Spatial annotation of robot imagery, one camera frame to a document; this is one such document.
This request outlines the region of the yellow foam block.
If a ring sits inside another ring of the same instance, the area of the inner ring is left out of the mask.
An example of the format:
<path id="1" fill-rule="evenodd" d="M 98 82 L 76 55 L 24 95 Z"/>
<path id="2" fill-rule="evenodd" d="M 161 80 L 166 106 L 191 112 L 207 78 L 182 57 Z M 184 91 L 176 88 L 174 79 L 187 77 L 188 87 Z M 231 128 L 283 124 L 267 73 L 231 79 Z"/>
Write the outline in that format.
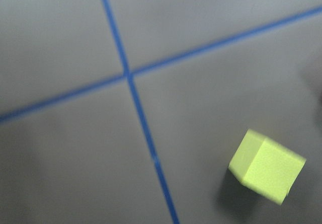
<path id="1" fill-rule="evenodd" d="M 294 151 L 248 129 L 228 169 L 243 186 L 281 205 L 305 162 Z"/>

